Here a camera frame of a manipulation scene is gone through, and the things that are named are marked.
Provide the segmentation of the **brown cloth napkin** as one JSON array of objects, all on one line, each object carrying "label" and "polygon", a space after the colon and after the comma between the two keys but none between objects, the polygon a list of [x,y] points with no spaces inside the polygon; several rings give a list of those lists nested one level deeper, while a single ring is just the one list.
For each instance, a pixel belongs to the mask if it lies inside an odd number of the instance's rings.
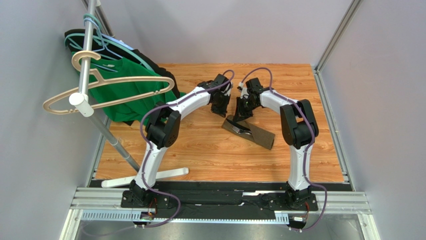
[{"label": "brown cloth napkin", "polygon": [[228,115],[222,123],[222,128],[245,140],[255,143],[264,149],[271,150],[275,142],[275,134],[256,126],[246,120],[234,122],[233,115]]}]

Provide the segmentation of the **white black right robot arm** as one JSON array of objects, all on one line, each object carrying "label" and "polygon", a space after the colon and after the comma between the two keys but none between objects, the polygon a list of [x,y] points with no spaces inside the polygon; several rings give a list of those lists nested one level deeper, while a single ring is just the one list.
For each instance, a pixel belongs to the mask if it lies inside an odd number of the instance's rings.
[{"label": "white black right robot arm", "polygon": [[319,135],[311,103],[307,99],[288,98],[271,87],[260,84],[258,78],[239,83],[241,95],[236,99],[236,110],[229,122],[239,133],[248,133],[242,122],[253,116],[253,110],[268,108],[280,115],[282,136],[290,149],[290,175],[283,202],[290,209],[305,205],[312,194],[309,181],[311,146]]}]

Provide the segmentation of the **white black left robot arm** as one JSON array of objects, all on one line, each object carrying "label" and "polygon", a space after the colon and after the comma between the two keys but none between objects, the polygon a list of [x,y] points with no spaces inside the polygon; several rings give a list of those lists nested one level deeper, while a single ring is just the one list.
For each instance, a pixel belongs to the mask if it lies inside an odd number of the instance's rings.
[{"label": "white black left robot arm", "polygon": [[153,186],[166,151],[179,136],[181,120],[203,106],[219,108],[225,116],[232,89],[232,80],[218,74],[214,80],[199,83],[191,92],[167,103],[158,102],[145,116],[146,151],[137,176],[131,181],[129,191],[135,201],[147,206],[156,193]]}]

